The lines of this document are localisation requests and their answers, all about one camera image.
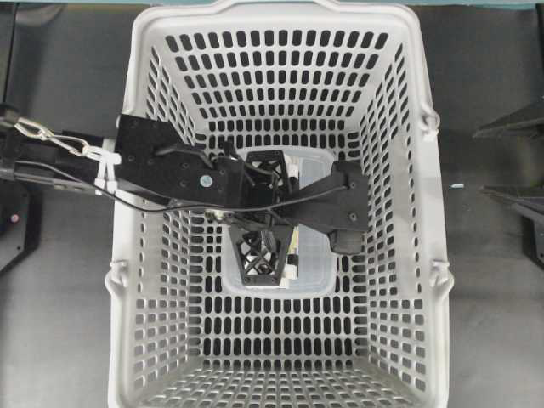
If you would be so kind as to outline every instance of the wire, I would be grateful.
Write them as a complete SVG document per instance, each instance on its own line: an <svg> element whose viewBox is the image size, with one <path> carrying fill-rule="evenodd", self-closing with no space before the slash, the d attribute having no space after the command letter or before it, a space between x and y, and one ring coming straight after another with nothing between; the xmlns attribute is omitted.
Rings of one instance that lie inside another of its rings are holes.
<svg viewBox="0 0 544 408"><path fill-rule="evenodd" d="M0 88L0 96L2 98L0 99L0 103L6 103L8 101L8 91L9 91L9 79L11 76L11 63L14 57L14 42L15 42L15 27L17 26L16 20L17 20L17 12L19 11L19 4L18 3L12 3L11 7L13 8L12 16L11 16L11 30L8 39L8 55L6 61L6 71L3 78L4 83L2 84L2 88Z"/></svg>
<svg viewBox="0 0 544 408"><path fill-rule="evenodd" d="M227 156L214 156L212 157L212 162L215 162L217 159L219 158L227 158ZM250 170L253 170L254 172L257 172L257 173L261 173L261 174L264 174L265 176L270 176L274 179L277 179L280 177L280 175L274 171L270 171L270 170L264 170L263 168L258 168L258 167L255 167L253 166L252 164L246 162L246 161L243 161L241 159L241 157L235 157L234 159L231 159L231 160L235 160L237 162L239 161L242 161L243 165L247 168L249 168Z"/></svg>
<svg viewBox="0 0 544 408"><path fill-rule="evenodd" d="M34 166L34 167L46 168L46 169L48 169L48 170L50 170L50 171L52 171L54 173L57 173L57 174L59 174L59 175L61 175L63 177L66 177L67 179L70 179L72 181L84 184L84 185L86 185L87 187L89 187L91 189L100 191L100 193L102 193L104 196L106 196L106 197L108 197L108 198L110 198L110 199L112 199L114 201L117 201L117 202L123 204L124 206L130 207L133 210L141 211L142 213L165 213L165 212L169 212L169 211L201 210L201 209L214 209L214 210L228 211L228 212L233 212L233 213L254 213L254 212L258 212L258 211L271 211L274 208L290 206L292 204L298 204L298 203L305 202L305 201L315 200L315 199L323 197L323 196L328 196L331 193L334 193L336 191L347 190L348 189L348 187L346 187L345 185L340 185L338 187L333 187L333 188L331 188L329 190L321 191L320 193L315 193L313 195L308 195L308 196L301 197L301 198L295 198L295 199L292 199L292 200L286 200L286 201L283 201L283 202L277 202L275 204L270 204L268 206L261 206L261 207L229 208L229 207L222 207L222 206L218 206L218 205L214 205L214 204L200 203L200 204L184 204L184 205L180 205L180 206L163 207L163 208L143 208L143 207L134 205L132 202L128 202L126 200L123 200L121 197L118 197L117 195L110 193L108 190L102 189L102 188L100 188L100 187L98 187L98 186L96 186L96 185L94 185L92 183L89 183L88 181L83 180L82 178L78 178L78 177L73 176L73 175L71 175L71 174L69 174L67 172L64 172L63 170L60 170L59 168L57 168L55 166L51 166L50 164L41 163L39 161L29 161L29 160L18 160L15 163L23 165L23 166Z"/></svg>

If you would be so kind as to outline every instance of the dark gray surface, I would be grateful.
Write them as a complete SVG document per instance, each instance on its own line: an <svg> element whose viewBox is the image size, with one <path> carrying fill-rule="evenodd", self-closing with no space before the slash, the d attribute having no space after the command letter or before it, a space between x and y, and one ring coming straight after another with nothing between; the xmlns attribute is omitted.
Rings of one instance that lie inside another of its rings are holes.
<svg viewBox="0 0 544 408"><path fill-rule="evenodd" d="M544 271L524 255L524 223L483 184L541 184L544 144L470 138L542 96L536 13L418 9L442 118L439 149L450 295L450 408L544 405ZM464 183L461 190L451 184Z"/></svg>
<svg viewBox="0 0 544 408"><path fill-rule="evenodd" d="M544 272L524 255L520 217L478 188L541 183L544 145L470 138L479 124L541 96L536 13L416 11L442 117L446 227L456 276L449 407L541 407ZM23 19L11 100L54 128L113 133L137 12L70 6L43 26ZM458 183L465 188L449 188ZM40 247L0 277L0 406L105 406L110 304L103 278L111 209L104 198L45 192Z"/></svg>

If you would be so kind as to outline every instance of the black metal bracket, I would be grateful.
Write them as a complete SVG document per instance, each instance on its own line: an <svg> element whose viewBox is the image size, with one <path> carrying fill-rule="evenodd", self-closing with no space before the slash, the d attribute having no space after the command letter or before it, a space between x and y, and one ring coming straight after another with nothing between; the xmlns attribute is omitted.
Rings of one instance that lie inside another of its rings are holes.
<svg viewBox="0 0 544 408"><path fill-rule="evenodd" d="M27 236L30 195L21 184L0 180L0 274L31 249Z"/></svg>
<svg viewBox="0 0 544 408"><path fill-rule="evenodd" d="M544 266L544 189L540 187L484 187L482 193L533 222L535 257Z"/></svg>
<svg viewBox="0 0 544 408"><path fill-rule="evenodd" d="M514 113L482 126L475 138L524 136L538 138L544 134L544 99L529 104Z"/></svg>
<svg viewBox="0 0 544 408"><path fill-rule="evenodd" d="M32 166L40 162L93 186L96 161L23 137L14 128L16 117L10 109L0 116L0 179L58 185L54 171ZM76 136L97 144L91 136ZM253 151L242 160L226 144L222 155L208 156L184 143L172 124L128 115L121 115L115 152L122 158L115 171L120 190L164 206L182 201L219 211L207 216L230 226L245 284L280 284L299 224L327 235L334 252L361 250L368 178L359 163L336 161L329 176L299 189L281 150Z"/></svg>

